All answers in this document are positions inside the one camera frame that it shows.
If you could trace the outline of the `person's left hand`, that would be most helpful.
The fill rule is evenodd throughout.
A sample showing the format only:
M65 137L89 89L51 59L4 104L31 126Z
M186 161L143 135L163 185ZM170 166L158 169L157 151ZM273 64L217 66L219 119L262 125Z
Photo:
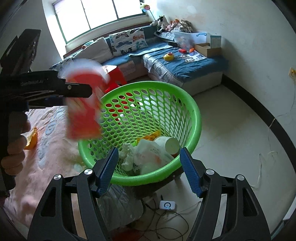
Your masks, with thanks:
M24 149L27 145L27 139L23 136L23 133L27 133L30 129L31 124L28 120L21 124L21 134L12 143L8 144L8 155L1 160L1 166L10 176L17 175L23 169Z

